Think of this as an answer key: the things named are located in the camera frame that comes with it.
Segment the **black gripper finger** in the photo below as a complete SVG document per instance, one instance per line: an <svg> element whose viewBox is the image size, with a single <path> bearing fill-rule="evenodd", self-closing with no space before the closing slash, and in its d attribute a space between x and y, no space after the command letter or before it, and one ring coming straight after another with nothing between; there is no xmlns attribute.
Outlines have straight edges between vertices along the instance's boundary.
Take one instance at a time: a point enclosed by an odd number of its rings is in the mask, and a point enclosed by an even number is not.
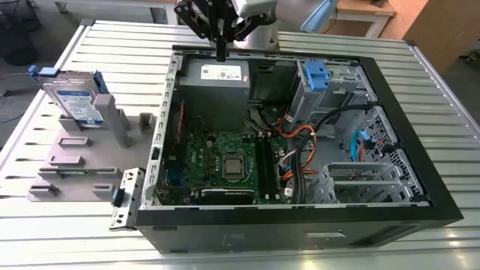
<svg viewBox="0 0 480 270"><path fill-rule="evenodd" d="M276 20L265 14L250 16L241 22L225 19L221 30L221 61L225 61L230 47L244 50L277 50Z"/></svg>
<svg viewBox="0 0 480 270"><path fill-rule="evenodd" d="M208 39L214 44L216 60L222 60L222 42L218 33L217 19L206 18L204 20L201 16L194 12L193 1L176 1L173 11L177 17L182 20L193 33L201 38Z"/></svg>

